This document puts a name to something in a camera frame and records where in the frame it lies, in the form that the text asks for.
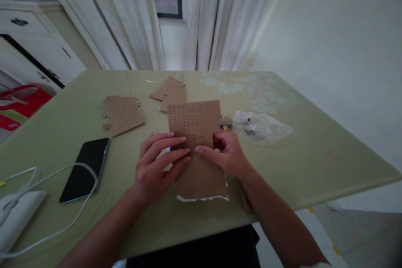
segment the perforated cardboard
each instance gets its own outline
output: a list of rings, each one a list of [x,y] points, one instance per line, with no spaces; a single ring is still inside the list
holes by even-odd
[[[105,102],[106,115],[111,119],[109,126],[112,136],[117,136],[144,123],[144,117],[135,97],[108,96]]]
[[[173,149],[188,147],[192,159],[176,180],[178,194],[185,199],[227,197],[225,174],[215,163],[195,153],[198,145],[213,149],[213,133],[219,132],[219,100],[167,106],[169,131],[185,136],[186,142]]]

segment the table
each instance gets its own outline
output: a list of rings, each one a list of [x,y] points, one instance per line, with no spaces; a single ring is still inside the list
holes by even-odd
[[[141,141],[152,132],[168,131],[166,114],[158,110],[160,102],[148,95],[162,84],[156,81],[169,74],[187,83],[188,102],[219,99],[225,116],[233,117],[236,110],[260,112],[294,128],[288,138],[270,147],[241,140],[251,164],[294,210],[402,179],[390,164],[274,73],[85,71],[0,145],[0,178],[32,166],[39,167],[43,178],[73,163],[84,142],[108,137],[101,118],[108,95],[134,92],[146,123],[112,138],[99,189],[76,224],[34,250],[4,261],[2,267],[55,266],[134,183]],[[62,229],[75,217],[83,200],[58,202],[69,173],[38,187],[49,194],[14,251]],[[1,197],[16,192],[29,177],[7,183]],[[120,258],[255,222],[256,216],[242,206],[235,179],[228,176],[227,182],[230,202],[182,203],[172,187],[137,221]]]

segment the smartphone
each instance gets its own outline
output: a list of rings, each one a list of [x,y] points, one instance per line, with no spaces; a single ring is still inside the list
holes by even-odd
[[[98,176],[98,179],[100,179],[109,143],[109,138],[84,143],[75,162],[89,165]],[[95,179],[91,173],[85,167],[75,165],[72,168],[59,202],[66,203],[88,196],[94,184]]]

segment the cabinet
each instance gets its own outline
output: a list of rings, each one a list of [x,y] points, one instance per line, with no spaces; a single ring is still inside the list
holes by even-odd
[[[36,3],[0,0],[0,35],[0,70],[21,84],[57,92],[86,70]]]
[[[0,38],[0,68],[20,84],[38,84],[47,91],[59,92],[61,90],[3,37]]]

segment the drawer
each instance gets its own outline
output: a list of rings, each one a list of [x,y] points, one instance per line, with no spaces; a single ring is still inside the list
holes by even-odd
[[[0,34],[12,32],[33,34],[49,33],[33,12],[0,10]]]

